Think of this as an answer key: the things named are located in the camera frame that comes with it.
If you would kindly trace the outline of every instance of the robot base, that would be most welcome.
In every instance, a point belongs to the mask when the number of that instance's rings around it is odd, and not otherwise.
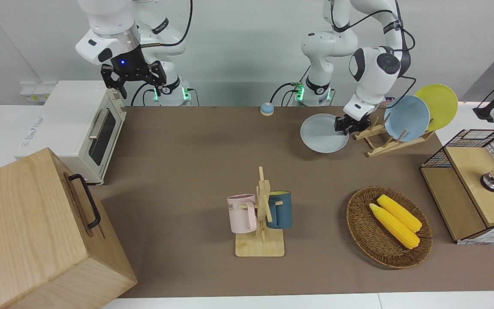
[[[171,94],[161,94],[159,98],[154,96],[152,100],[146,100],[146,106],[190,106],[192,105],[192,98],[188,88],[190,83],[181,79],[180,85],[176,87]]]
[[[329,106],[331,104],[331,97],[329,96],[329,92],[331,92],[331,88],[328,88],[321,95],[316,95],[311,93],[311,91],[305,90],[302,100],[298,100],[298,98],[295,97],[295,103],[297,103],[296,106]]]

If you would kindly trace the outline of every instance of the wooden box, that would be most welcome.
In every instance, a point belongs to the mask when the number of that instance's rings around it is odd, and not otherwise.
[[[100,200],[51,150],[0,168],[0,308],[100,309],[135,284]]]
[[[420,170],[457,243],[494,243],[494,192],[480,177],[494,169],[494,159],[484,147],[445,147],[452,167]]]

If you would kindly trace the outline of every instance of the wicker basket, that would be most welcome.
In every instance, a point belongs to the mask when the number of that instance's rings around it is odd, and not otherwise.
[[[377,198],[386,194],[404,206],[422,223],[417,232],[420,244],[417,248],[405,248],[375,218],[369,203],[377,203]],[[357,191],[346,208],[348,229],[359,246],[376,262],[394,269],[408,268],[421,264],[432,248],[432,230],[426,216],[409,198],[387,187],[374,186]]]

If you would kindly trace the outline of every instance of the oven handle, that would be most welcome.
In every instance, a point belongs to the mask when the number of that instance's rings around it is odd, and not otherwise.
[[[108,108],[100,110],[93,129],[89,133],[89,139],[98,139],[100,137],[100,133],[102,132],[102,128],[104,127],[104,123],[106,123],[109,114],[110,109]]]

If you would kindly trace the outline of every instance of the yellow corn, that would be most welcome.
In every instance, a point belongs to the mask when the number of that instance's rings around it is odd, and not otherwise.
[[[398,204],[388,195],[382,194],[377,199],[377,202],[379,202],[383,209],[386,209],[389,213],[401,221],[401,223],[405,224],[406,227],[409,227],[411,231],[414,233],[420,231],[422,223],[420,223],[419,219],[416,219],[414,215],[412,215],[407,209]]]
[[[369,204],[373,215],[386,227],[386,229],[398,239],[407,249],[413,249],[420,243],[419,237],[408,227],[401,223],[391,213],[373,203]]]

